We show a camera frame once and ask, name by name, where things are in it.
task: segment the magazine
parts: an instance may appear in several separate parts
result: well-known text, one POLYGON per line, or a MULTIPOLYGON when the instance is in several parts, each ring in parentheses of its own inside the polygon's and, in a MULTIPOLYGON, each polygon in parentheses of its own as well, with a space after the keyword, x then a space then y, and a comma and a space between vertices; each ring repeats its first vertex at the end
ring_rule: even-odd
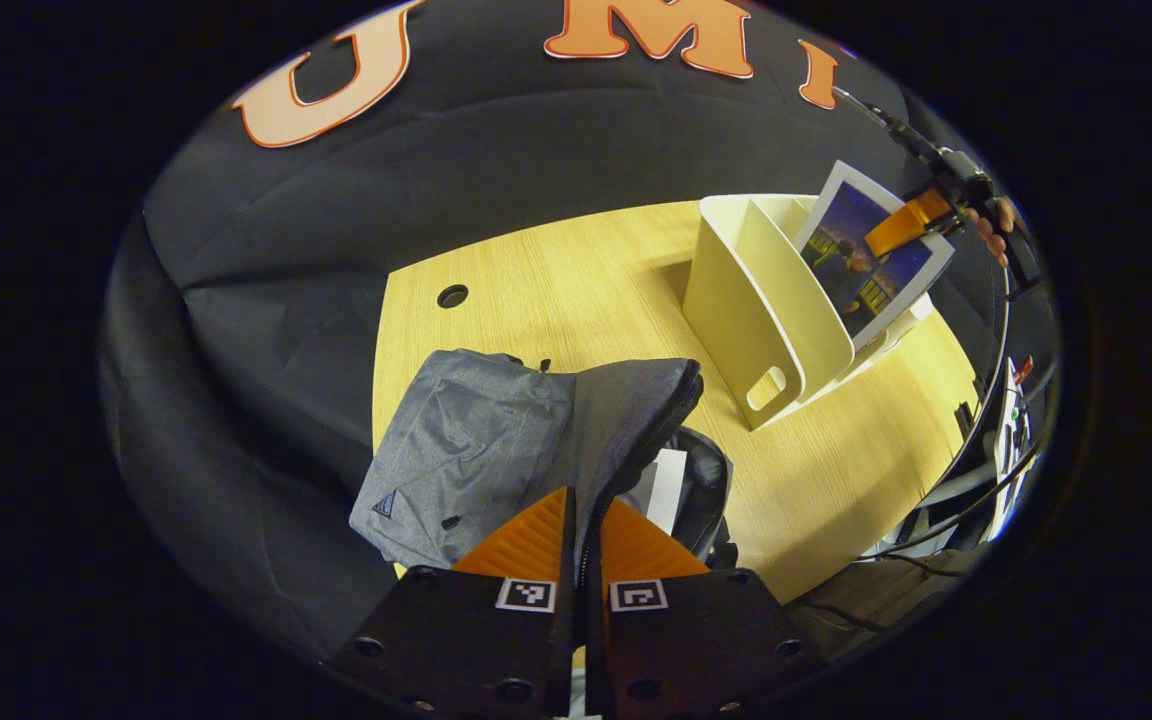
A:
POLYGON ((865 234, 904 205, 840 160, 794 236, 794 249, 829 296, 856 350, 927 291, 954 255, 940 233, 927 233, 876 258, 865 234))

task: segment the backpack logo patch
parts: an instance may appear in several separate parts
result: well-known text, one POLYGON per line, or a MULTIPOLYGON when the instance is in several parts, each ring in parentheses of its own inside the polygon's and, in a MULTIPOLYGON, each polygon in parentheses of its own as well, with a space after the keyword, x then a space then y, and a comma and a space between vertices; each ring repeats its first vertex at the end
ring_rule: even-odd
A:
POLYGON ((371 509, 379 511, 385 518, 388 518, 391 511, 394 510, 394 493, 391 492, 387 497, 380 498, 380 502, 372 505, 371 509))

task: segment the hand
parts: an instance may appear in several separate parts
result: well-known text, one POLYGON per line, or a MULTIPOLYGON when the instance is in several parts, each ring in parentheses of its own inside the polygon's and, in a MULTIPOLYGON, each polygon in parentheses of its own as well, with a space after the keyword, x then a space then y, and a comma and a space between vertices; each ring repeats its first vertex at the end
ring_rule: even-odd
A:
MULTIPOLYGON (((972 222, 977 225, 977 232, 980 233, 980 237, 984 237, 984 245, 998 258, 998 264, 1006 268, 1005 250, 1007 250, 1007 243, 1002 240, 1001 234, 994 233, 990 220, 982 218, 977 211, 968 209, 968 217, 972 218, 972 222)), ((1002 232, 1011 232, 1016 227, 1016 209, 1007 197, 998 200, 998 223, 1002 225, 1002 232)))

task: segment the letter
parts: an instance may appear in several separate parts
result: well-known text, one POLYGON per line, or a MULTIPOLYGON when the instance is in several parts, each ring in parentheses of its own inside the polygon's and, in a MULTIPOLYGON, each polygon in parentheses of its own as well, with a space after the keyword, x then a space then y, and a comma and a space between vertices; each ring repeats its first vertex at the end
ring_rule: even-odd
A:
POLYGON ((838 60, 810 41, 799 38, 799 45, 808 54, 808 81, 799 85, 799 94, 817 108, 833 109, 836 104, 833 99, 833 69, 838 68, 838 60))
POLYGON ((247 136, 263 147, 287 147, 311 141, 385 97, 407 70, 407 13, 425 0, 412 0, 361 20, 335 36, 353 41, 353 79, 323 100, 303 103, 296 94, 296 58, 252 85, 233 104, 242 108, 247 136))
POLYGON ((725 0, 564 0, 563 32, 550 37, 545 53, 554 58, 620 58, 630 48, 612 32, 612 13, 630 28, 646 54, 667 56, 687 31, 694 32, 682 60, 694 68, 750 78, 745 60, 745 20, 749 13, 725 0))

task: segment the white paper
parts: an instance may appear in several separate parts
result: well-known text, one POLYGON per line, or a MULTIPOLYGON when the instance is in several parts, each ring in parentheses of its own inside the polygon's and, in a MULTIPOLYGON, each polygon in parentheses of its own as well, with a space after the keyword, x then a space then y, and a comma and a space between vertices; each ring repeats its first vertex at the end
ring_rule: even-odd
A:
POLYGON ((673 521, 679 515, 685 464, 685 452, 660 450, 652 465, 643 471, 644 475, 649 471, 653 473, 652 500, 647 501, 646 518, 667 535, 673 535, 673 521))

